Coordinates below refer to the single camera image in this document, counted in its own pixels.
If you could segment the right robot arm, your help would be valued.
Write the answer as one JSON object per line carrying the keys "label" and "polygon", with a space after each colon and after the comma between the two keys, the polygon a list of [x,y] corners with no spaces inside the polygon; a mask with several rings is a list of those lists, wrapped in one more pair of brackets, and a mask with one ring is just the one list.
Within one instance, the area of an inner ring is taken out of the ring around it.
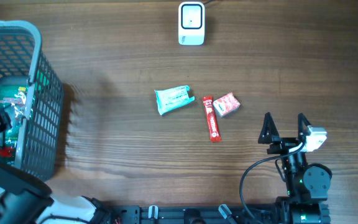
{"label": "right robot arm", "polygon": [[280,175],[287,188],[286,197],[277,197],[270,218],[260,217],[264,223],[315,223],[331,222],[329,208],[324,204],[331,186],[331,170],[318,163],[309,164],[306,153],[317,150],[327,139],[327,131],[312,126],[305,115],[298,115],[298,135],[280,137],[272,115],[266,113],[259,144],[268,144],[268,154],[277,154],[282,163]]}

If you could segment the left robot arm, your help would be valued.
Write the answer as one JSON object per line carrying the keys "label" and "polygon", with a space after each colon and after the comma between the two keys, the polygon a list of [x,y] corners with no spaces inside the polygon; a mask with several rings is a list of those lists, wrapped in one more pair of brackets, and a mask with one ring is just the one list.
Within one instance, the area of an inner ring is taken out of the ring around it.
{"label": "left robot arm", "polygon": [[33,175],[0,162],[0,223],[121,223],[95,198],[53,194]]}

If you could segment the red coffee stick sachet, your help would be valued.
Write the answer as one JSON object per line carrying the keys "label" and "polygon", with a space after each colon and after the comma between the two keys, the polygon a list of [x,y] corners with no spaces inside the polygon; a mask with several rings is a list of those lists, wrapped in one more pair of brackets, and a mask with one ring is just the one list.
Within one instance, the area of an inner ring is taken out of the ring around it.
{"label": "red coffee stick sachet", "polygon": [[213,97],[203,97],[204,110],[206,113],[206,120],[209,129],[209,135],[211,142],[221,142],[221,135],[219,132],[218,124],[216,121],[216,115],[213,108]]}

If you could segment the green glove package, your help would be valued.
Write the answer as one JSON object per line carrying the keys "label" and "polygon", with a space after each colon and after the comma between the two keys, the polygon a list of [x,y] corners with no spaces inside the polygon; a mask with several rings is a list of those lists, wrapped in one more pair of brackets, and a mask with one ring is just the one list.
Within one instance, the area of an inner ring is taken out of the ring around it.
{"label": "green glove package", "polygon": [[21,119],[24,117],[28,87],[20,85],[0,86],[0,110],[7,107],[12,128],[0,133],[0,161],[13,166],[16,156]]}

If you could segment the teal tissue packet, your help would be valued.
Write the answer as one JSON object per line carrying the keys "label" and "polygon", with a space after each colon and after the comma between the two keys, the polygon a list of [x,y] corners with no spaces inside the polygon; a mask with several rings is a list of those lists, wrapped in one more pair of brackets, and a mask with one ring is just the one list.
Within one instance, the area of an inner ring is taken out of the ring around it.
{"label": "teal tissue packet", "polygon": [[195,97],[189,97],[188,85],[177,86],[166,90],[155,90],[157,110],[162,116],[163,114],[188,105],[195,100]]}

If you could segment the red small carton box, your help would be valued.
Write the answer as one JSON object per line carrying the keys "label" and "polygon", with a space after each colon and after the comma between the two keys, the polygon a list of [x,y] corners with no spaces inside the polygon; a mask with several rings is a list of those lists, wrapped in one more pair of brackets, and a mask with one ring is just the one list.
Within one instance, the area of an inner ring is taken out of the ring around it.
{"label": "red small carton box", "polygon": [[234,96],[233,92],[230,92],[217,100],[213,101],[213,106],[216,112],[220,115],[220,117],[226,116],[229,113],[232,113],[238,107],[240,107],[240,102]]}

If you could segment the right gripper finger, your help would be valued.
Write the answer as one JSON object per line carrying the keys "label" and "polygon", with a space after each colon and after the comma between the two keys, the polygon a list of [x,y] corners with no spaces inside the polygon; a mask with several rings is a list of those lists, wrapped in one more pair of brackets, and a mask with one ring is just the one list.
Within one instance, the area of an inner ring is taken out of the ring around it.
{"label": "right gripper finger", "polygon": [[298,115],[298,138],[304,139],[309,134],[310,122],[303,113]]}
{"label": "right gripper finger", "polygon": [[264,123],[258,138],[259,144],[279,142],[279,133],[270,112],[265,113]]}

